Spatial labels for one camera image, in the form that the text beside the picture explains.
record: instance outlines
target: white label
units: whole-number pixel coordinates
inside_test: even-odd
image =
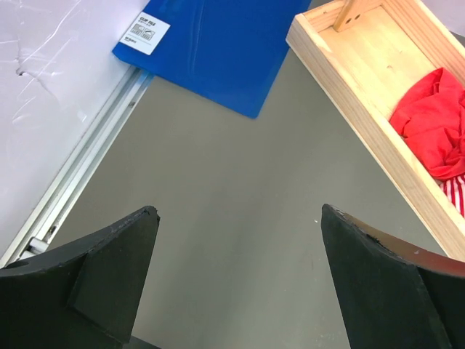
[[[119,42],[151,55],[168,28],[168,23],[141,12]]]

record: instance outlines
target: wooden tray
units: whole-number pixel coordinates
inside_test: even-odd
[[[465,48],[419,0],[332,1],[297,15],[287,41],[438,244],[465,260],[465,219],[389,124],[435,68],[465,86]]]

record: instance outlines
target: blue plastic sheet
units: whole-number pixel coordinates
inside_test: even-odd
[[[255,119],[288,51],[294,15],[310,0],[152,0],[144,12],[171,25],[151,55],[113,53]]]

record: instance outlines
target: wooden handle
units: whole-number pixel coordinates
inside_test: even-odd
[[[368,2],[368,0],[346,0],[346,4],[334,22],[334,30],[343,31],[355,25],[365,12]]]

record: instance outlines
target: striped cloth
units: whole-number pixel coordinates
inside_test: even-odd
[[[440,185],[444,194],[449,198],[462,216],[465,217],[464,193],[465,193],[465,175],[454,177],[446,180]]]

